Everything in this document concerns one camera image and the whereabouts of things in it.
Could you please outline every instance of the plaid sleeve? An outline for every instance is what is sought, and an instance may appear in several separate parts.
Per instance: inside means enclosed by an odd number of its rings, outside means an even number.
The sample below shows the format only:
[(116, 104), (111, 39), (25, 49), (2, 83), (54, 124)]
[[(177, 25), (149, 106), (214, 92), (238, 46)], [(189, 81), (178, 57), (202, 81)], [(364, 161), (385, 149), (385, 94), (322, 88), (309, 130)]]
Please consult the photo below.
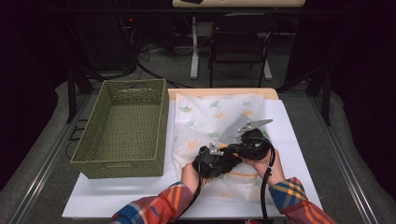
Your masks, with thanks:
[(190, 204), (192, 193), (176, 182), (158, 196), (128, 203), (112, 217), (111, 224), (168, 223), (175, 220)]
[(281, 181), (269, 191), (276, 208), (290, 223), (336, 223), (306, 198), (303, 184), (296, 177)]

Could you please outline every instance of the metal rail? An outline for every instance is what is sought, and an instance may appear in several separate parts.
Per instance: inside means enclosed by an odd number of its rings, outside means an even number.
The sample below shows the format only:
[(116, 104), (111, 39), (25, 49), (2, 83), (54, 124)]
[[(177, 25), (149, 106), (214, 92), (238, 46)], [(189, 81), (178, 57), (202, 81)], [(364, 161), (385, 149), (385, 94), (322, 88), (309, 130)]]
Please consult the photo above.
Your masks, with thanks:
[[(321, 105), (320, 101), (317, 97), (310, 97), (310, 103), (314, 107), (314, 111), (319, 118), (321, 118)], [(353, 200), (355, 201), (356, 206), (358, 207), (359, 212), (361, 213), (361, 218), (364, 223), (374, 224), (378, 223), (378, 220), (375, 217), (373, 209), (371, 208), (369, 202), (367, 201), (366, 195), (364, 194), (363, 189), (361, 188), (361, 184), (353, 173), (352, 168), (349, 165), (346, 155), (344, 154), (344, 150), (341, 148), (337, 137), (335, 136), (332, 127), (328, 126), (324, 119), (319, 119), (320, 123), (325, 130), (327, 136), (329, 137), (330, 142), (332, 143), (332, 149), (335, 161), (340, 168), (340, 172), (343, 175), (346, 185), (352, 195)]]
[(32, 182), (32, 185), (26, 192), (26, 195), (22, 199), (20, 205), (18, 206), (16, 212), (12, 216), (9, 223), (12, 224), (24, 223), (24, 220), (27, 218), (30, 209), (35, 204), (35, 200), (38, 198), (38, 195), (40, 194), (41, 190), (44, 188), (47, 179), (50, 177), (50, 173), (53, 167), (55, 167), (56, 165), (56, 161), (59, 158), (61, 149), (64, 148), (64, 143), (67, 141), (68, 136), (70, 136), (70, 134), (73, 132), (74, 128), (76, 127), (78, 118), (83, 113), (90, 99), (91, 99), (90, 95), (81, 96), (81, 100), (79, 103), (78, 112), (76, 116), (70, 123), (65, 124), (64, 129), (61, 132), (61, 135), (59, 136), (59, 138), (57, 139), (57, 141), (55, 142), (52, 148), (52, 151), (50, 152), (49, 156), (47, 157), (46, 161), (44, 162), (37, 176), (35, 177), (35, 180)]

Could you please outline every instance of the wicker basket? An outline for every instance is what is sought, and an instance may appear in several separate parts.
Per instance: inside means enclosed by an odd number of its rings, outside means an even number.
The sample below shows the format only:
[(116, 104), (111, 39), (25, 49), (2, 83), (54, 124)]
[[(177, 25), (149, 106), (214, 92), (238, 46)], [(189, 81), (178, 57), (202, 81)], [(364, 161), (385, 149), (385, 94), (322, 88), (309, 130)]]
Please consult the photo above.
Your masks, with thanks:
[(88, 178), (163, 175), (164, 79), (105, 81), (71, 163)]

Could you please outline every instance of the person's right hand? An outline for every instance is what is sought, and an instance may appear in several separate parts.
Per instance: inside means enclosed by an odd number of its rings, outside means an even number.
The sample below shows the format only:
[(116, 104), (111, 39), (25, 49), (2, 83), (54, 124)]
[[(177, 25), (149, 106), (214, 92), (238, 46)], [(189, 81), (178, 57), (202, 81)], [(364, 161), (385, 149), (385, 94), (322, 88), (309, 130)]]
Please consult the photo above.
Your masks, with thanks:
[[(271, 175), (268, 177), (267, 184), (272, 186), (280, 181), (285, 180), (285, 175), (283, 174), (282, 164), (280, 163), (279, 152), (275, 149), (275, 162), (273, 165), (273, 170), (271, 171)], [(268, 151), (267, 155), (260, 161), (252, 161), (248, 159), (243, 159), (243, 162), (247, 165), (252, 166), (259, 174), (260, 178), (264, 177), (265, 172), (267, 171), (268, 164), (271, 157), (271, 151)]]
[[(187, 163), (182, 169), (180, 182), (184, 183), (189, 188), (192, 194), (194, 194), (195, 191), (197, 190), (198, 178), (199, 175), (192, 167), (192, 164)], [(205, 186), (207, 181), (209, 181), (209, 179), (204, 178), (202, 180), (201, 189)]]

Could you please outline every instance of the table leg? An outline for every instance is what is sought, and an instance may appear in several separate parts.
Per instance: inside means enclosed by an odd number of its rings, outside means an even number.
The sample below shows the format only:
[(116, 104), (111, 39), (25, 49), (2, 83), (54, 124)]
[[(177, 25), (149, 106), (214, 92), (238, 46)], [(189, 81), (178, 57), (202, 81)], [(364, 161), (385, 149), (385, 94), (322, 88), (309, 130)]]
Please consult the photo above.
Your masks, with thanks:
[(264, 75), (265, 75), (265, 80), (267, 81), (272, 80), (272, 74), (271, 74), (270, 65), (268, 64), (268, 60), (265, 60)]
[(191, 79), (198, 78), (198, 41), (197, 41), (197, 20), (196, 17), (192, 17), (192, 61), (191, 61)]

